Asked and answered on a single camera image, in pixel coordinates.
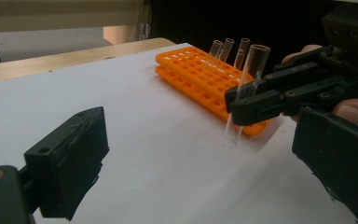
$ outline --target test tube rack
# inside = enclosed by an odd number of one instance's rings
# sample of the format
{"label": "test tube rack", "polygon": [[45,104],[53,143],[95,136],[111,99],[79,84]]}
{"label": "test tube rack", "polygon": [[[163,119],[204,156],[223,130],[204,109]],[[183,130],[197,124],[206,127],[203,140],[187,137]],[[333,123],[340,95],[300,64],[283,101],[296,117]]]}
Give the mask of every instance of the test tube rack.
{"label": "test tube rack", "polygon": [[[186,47],[160,53],[156,56],[155,71],[177,90],[200,103],[223,121],[229,114],[226,110],[225,92],[238,86],[241,71],[224,63],[196,47]],[[260,134],[269,120],[243,127],[248,136]]]}

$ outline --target table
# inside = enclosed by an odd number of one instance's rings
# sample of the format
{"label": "table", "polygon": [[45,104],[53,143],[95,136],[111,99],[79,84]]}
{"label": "table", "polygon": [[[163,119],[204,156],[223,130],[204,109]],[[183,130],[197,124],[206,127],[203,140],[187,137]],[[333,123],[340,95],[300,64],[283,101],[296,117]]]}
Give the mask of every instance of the table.
{"label": "table", "polygon": [[[85,63],[62,62],[61,55],[13,76],[3,66],[0,165],[21,168],[28,148],[75,113],[101,105],[111,151],[72,223],[354,222],[291,152],[296,124],[289,118],[226,147],[225,122],[155,73],[158,53],[189,46],[162,42]],[[34,216],[38,224],[67,223]]]}

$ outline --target beige wall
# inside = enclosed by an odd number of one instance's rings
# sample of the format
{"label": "beige wall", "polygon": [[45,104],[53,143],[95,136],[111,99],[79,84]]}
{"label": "beige wall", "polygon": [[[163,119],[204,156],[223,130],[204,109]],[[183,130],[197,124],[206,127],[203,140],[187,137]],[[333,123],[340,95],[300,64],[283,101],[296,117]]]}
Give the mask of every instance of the beige wall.
{"label": "beige wall", "polygon": [[0,32],[136,25],[143,0],[0,0]]}

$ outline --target dark backdrop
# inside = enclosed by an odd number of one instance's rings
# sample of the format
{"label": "dark backdrop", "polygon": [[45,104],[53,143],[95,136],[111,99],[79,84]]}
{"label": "dark backdrop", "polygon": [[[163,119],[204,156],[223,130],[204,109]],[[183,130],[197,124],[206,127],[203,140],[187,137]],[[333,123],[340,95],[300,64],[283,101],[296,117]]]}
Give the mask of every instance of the dark backdrop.
{"label": "dark backdrop", "polygon": [[213,40],[240,39],[271,48],[265,74],[307,44],[326,45],[321,19],[340,2],[332,0],[151,0],[151,37],[189,43],[209,51]]}

